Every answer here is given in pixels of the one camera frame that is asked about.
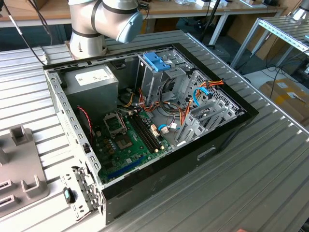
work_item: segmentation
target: motherboard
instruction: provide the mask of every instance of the motherboard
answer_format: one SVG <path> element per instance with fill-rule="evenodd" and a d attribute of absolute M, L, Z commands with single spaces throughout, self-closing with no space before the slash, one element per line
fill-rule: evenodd
<path fill-rule="evenodd" d="M 171 150 L 167 140 L 154 131 L 154 124 L 143 110 L 130 115 L 108 114 L 96 123 L 94 131 L 92 147 L 102 165 L 98 175 L 103 183 Z"/>

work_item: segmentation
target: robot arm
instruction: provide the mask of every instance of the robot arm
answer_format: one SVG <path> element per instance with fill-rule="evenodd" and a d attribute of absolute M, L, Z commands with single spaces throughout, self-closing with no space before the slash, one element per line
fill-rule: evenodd
<path fill-rule="evenodd" d="M 69 0 L 69 5 L 70 50 L 77 58 L 104 55 L 104 35 L 126 44 L 140 32 L 143 18 L 136 0 Z"/>

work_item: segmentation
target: aluminum table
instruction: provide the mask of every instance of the aluminum table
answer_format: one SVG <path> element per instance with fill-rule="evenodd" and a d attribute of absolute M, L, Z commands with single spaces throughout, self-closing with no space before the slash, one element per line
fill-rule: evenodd
<path fill-rule="evenodd" d="M 265 28 L 266 31 L 253 49 L 253 54 L 255 54 L 258 48 L 263 45 L 263 42 L 268 34 L 272 33 L 291 45 L 288 51 L 277 63 L 277 66 L 280 66 L 280 64 L 285 60 L 293 48 L 296 48 L 299 51 L 309 55 L 309 42 L 305 40 L 305 35 L 309 35 L 309 22 L 301 24 L 289 16 L 258 18 L 251 28 L 248 36 L 244 40 L 239 51 L 237 52 L 235 58 L 233 59 L 233 62 L 231 63 L 232 68 L 236 67 L 245 49 L 260 26 Z"/>
<path fill-rule="evenodd" d="M 62 194 L 59 173 L 75 158 L 39 62 L 27 49 L 0 53 L 0 134 L 15 125 L 32 129 L 50 189 L 0 218 L 0 231 L 298 231 L 309 217 L 309 133 L 190 34 L 107 41 L 111 52 L 170 43 L 181 43 L 260 113 L 222 153 L 104 229 L 98 212 L 76 223 Z M 44 50 L 52 63 L 71 60 L 64 45 Z"/>

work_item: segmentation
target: ram slot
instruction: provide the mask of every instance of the ram slot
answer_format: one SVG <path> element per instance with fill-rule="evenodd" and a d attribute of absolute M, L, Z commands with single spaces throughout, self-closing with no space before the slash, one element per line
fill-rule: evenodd
<path fill-rule="evenodd" d="M 151 153 L 154 153 L 156 149 L 161 147 L 138 115 L 130 116 L 129 122 Z"/>

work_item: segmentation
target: power cable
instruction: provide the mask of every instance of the power cable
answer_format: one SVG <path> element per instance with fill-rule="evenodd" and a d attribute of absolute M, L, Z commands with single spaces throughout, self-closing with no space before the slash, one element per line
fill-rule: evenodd
<path fill-rule="evenodd" d="M 42 23 L 42 26 L 44 27 L 44 30 L 46 31 L 46 33 L 49 35 L 50 37 L 50 45 L 53 45 L 53 35 L 50 32 L 50 29 L 48 27 L 48 24 L 45 20 L 45 18 L 43 17 L 43 15 L 41 14 L 41 12 L 38 10 L 37 6 L 33 4 L 33 2 L 31 0 L 28 0 L 28 2 L 30 3 L 30 5 L 32 6 L 32 8 L 36 11 L 38 17 L 40 18 L 40 21 Z"/>
<path fill-rule="evenodd" d="M 11 12 L 9 11 L 8 7 L 6 6 L 5 2 L 3 1 L 3 6 L 6 10 L 6 12 L 8 13 L 8 17 L 10 18 L 11 22 L 14 24 L 14 26 L 16 27 L 16 30 L 18 31 L 18 33 L 20 34 L 21 38 L 24 40 L 25 44 L 27 45 L 27 47 L 31 50 L 31 52 L 34 54 L 34 56 L 36 57 L 36 59 L 38 59 L 38 61 L 44 66 L 45 64 L 40 60 L 40 58 L 37 56 L 37 54 L 35 54 L 35 52 L 33 51 L 32 47 L 30 47 L 28 41 L 26 40 L 26 38 L 23 35 L 23 32 L 20 30 L 19 26 L 16 24 L 15 20 L 13 19 Z"/>

